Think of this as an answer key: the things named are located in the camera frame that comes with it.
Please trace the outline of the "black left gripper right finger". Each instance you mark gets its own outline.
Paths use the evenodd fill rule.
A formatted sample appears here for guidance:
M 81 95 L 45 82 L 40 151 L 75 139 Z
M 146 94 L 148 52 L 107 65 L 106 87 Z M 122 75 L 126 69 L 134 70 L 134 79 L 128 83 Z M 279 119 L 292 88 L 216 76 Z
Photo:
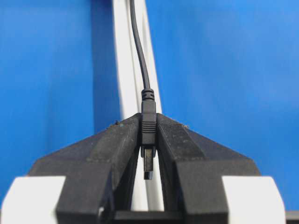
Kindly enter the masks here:
M 258 176 L 250 158 L 184 125 L 157 115 L 157 149 L 166 211 L 180 211 L 188 224 L 226 224 L 223 175 Z

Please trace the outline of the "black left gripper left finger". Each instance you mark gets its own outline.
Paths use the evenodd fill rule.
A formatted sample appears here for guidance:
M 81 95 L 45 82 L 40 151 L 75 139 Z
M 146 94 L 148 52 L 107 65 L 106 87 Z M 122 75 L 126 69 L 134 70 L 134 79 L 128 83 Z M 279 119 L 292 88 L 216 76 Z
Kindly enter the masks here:
M 60 224 L 97 224 L 132 202 L 140 114 L 38 159 L 30 176 L 65 176 L 56 207 Z

